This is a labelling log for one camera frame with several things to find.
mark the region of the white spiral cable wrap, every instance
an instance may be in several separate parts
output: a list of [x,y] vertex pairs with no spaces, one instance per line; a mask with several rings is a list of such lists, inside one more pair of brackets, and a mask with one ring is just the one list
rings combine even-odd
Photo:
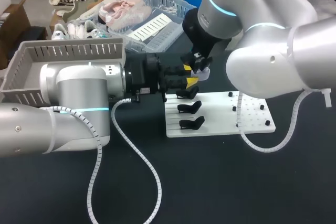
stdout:
[[245,135],[243,127],[242,127],[242,117],[241,117],[241,107],[242,107],[242,98],[243,98],[243,93],[239,92],[239,97],[238,97],[238,106],[237,106],[237,124],[238,124],[238,129],[240,132],[241,137],[243,138],[243,140],[245,141],[245,143],[247,143],[252,149],[255,149],[258,152],[264,152],[264,153],[271,153],[271,152],[277,152],[278,150],[282,149],[291,139],[293,132],[295,130],[295,125],[296,125],[296,120],[298,118],[298,112],[299,112],[299,107],[301,102],[303,101],[304,98],[306,98],[306,96],[308,96],[309,94],[311,94],[312,91],[304,91],[302,92],[299,97],[297,98],[297,100],[294,103],[294,107],[293,107],[293,113],[292,113],[292,118],[290,121],[290,126],[289,126],[289,130],[287,132],[286,137],[284,138],[284,140],[282,140],[282,142],[280,144],[278,144],[275,147],[272,148],[261,148],[255,144],[253,144]]
[[48,108],[42,108],[42,109],[52,109],[53,111],[64,111],[67,112],[75,117],[77,117],[79,120],[83,121],[83,123],[89,128],[89,130],[91,131],[92,135],[94,136],[94,139],[96,139],[97,141],[97,160],[96,160],[96,164],[94,166],[94,170],[90,179],[90,184],[89,184],[89,188],[88,188],[88,194],[87,194],[87,208],[88,208],[88,213],[91,219],[91,222],[93,224],[98,224],[96,218],[94,217],[93,214],[93,210],[92,210],[92,190],[93,190],[93,185],[95,183],[95,179],[96,176],[98,174],[98,170],[99,170],[99,166],[101,163],[101,158],[102,158],[102,146],[101,146],[101,142],[100,142],[100,137],[99,134],[97,133],[95,127],[93,127],[93,125],[90,123],[90,121],[83,116],[80,112],[76,112],[75,110],[72,110],[70,108],[67,107],[61,107],[61,106],[53,106],[53,107],[48,107]]
[[157,184],[157,201],[156,201],[156,205],[155,208],[152,212],[152,214],[149,216],[149,218],[144,222],[144,224],[149,224],[152,222],[152,220],[154,219],[155,215],[157,214],[160,204],[161,204],[161,198],[162,198],[162,188],[161,188],[161,182],[159,179],[159,176],[156,172],[156,170],[154,169],[154,167],[152,166],[152,164],[148,161],[148,159],[138,150],[138,148],[136,148],[136,146],[129,140],[129,138],[125,135],[125,133],[123,133],[123,131],[120,129],[119,125],[117,124],[116,121],[116,117],[115,117],[115,110],[117,109],[117,107],[119,105],[122,105],[123,103],[129,103],[131,102],[131,99],[123,99],[120,100],[119,102],[117,102],[113,108],[112,108],[112,112],[111,112],[111,116],[112,116],[112,122],[115,126],[115,128],[118,130],[118,132],[121,134],[121,136],[126,140],[126,142],[131,146],[131,148],[133,150],[135,150],[135,152],[142,158],[142,160],[145,161],[145,163],[148,165],[149,169],[152,171],[155,180],[156,180],[156,184]]

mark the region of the pink sneaker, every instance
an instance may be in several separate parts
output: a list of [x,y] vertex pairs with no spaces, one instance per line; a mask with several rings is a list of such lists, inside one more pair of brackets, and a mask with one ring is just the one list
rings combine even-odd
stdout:
[[[140,2],[143,5],[137,7],[136,13],[129,11],[134,5]],[[99,17],[112,30],[117,30],[125,26],[138,24],[147,19],[151,13],[152,8],[145,6],[143,0],[117,0],[102,6],[99,10]]]
[[107,16],[114,17],[114,15],[119,10],[130,9],[140,1],[142,0],[116,0],[112,3],[102,6],[99,10],[99,17],[106,23]]

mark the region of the dark table surface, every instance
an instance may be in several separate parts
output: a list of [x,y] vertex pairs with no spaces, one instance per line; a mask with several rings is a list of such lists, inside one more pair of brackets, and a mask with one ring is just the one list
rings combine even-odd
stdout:
[[[187,52],[185,35],[169,52]],[[201,92],[234,90],[224,72],[220,46]],[[161,58],[176,65],[174,54]],[[269,99],[276,131],[250,135],[272,147],[286,135],[297,93]],[[336,96],[332,97],[336,107]],[[238,135],[167,138],[160,95],[124,104],[117,121],[157,170],[162,203],[153,220],[178,223],[335,223],[336,113],[312,94],[300,108],[297,128],[280,152],[258,153]],[[111,141],[93,192],[96,219],[144,223],[156,202],[151,171],[112,126]],[[97,151],[0,159],[0,223],[90,223],[86,194]]]

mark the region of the mounting plate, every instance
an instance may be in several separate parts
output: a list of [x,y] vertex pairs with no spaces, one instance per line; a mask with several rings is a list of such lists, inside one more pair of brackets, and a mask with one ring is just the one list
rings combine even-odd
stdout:
[[[237,106],[238,91],[229,92],[198,93],[193,100],[178,99],[176,94],[168,94],[165,103],[166,131],[168,137],[188,137],[188,136],[214,136],[239,134],[237,124],[237,112],[233,111],[233,106]],[[202,106],[199,111],[192,114],[178,113],[179,104],[192,105],[196,101],[201,101]],[[275,131],[274,121],[268,109],[265,99],[258,99],[243,95],[242,102],[242,123],[245,133],[271,133]],[[199,116],[204,116],[205,122],[198,131],[181,130],[180,120],[195,120]]]

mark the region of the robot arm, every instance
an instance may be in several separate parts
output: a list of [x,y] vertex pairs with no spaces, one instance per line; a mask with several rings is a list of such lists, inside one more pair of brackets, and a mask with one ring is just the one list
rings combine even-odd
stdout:
[[209,66],[217,38],[230,41],[243,30],[226,64],[230,81],[241,92],[271,98],[336,86],[336,19],[318,22],[307,0],[202,0],[196,12],[186,15],[183,26],[194,47],[182,60],[194,72]]
[[[169,76],[181,78],[169,79]],[[190,71],[164,67],[155,54],[138,55],[122,68],[113,60],[48,63],[40,72],[44,101],[81,113],[100,136],[102,146],[110,141],[109,99],[126,95],[140,102],[141,94],[168,89],[186,89]],[[24,153],[83,151],[97,148],[92,132],[80,119],[23,104],[0,103],[0,157]]]

